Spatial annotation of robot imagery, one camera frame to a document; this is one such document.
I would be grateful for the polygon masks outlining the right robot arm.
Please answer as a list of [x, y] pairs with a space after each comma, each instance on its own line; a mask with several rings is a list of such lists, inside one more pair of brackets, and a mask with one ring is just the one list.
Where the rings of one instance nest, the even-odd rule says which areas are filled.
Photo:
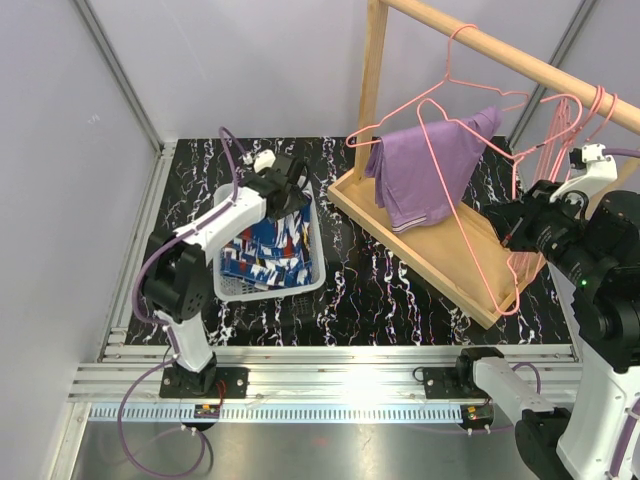
[[537, 182], [520, 199], [489, 206], [501, 243], [541, 254], [574, 286], [583, 341], [571, 409], [530, 388], [495, 348], [461, 351], [454, 384], [485, 392], [515, 427], [523, 463], [539, 479], [639, 476], [639, 195], [606, 193], [593, 213], [585, 191]]

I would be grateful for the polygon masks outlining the purple trousers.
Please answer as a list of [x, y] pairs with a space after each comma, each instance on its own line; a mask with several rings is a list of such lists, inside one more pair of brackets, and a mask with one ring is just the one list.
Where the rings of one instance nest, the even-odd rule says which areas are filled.
[[[502, 112], [491, 106], [461, 121], [490, 140], [502, 123]], [[486, 145], [445, 120], [426, 127], [456, 206]], [[396, 234], [438, 224], [452, 215], [420, 126], [383, 136], [372, 147], [365, 176], [374, 180], [375, 203], [386, 210]]]

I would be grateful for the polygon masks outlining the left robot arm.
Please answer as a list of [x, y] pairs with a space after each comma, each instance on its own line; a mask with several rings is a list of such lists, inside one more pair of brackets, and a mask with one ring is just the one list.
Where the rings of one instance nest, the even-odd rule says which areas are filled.
[[212, 266], [244, 230], [276, 223], [310, 206], [306, 162], [267, 150], [244, 177], [234, 177], [223, 200], [169, 233], [153, 232], [131, 293], [134, 315], [167, 334], [173, 354], [162, 363], [195, 397], [216, 390], [217, 359], [206, 338], [202, 310], [213, 290]]

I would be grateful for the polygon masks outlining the blue patterned trousers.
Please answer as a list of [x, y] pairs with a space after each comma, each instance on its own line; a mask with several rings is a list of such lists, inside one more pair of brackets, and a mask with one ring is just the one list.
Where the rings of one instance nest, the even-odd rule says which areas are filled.
[[309, 285], [311, 207], [246, 228], [221, 250], [221, 275], [259, 290]]

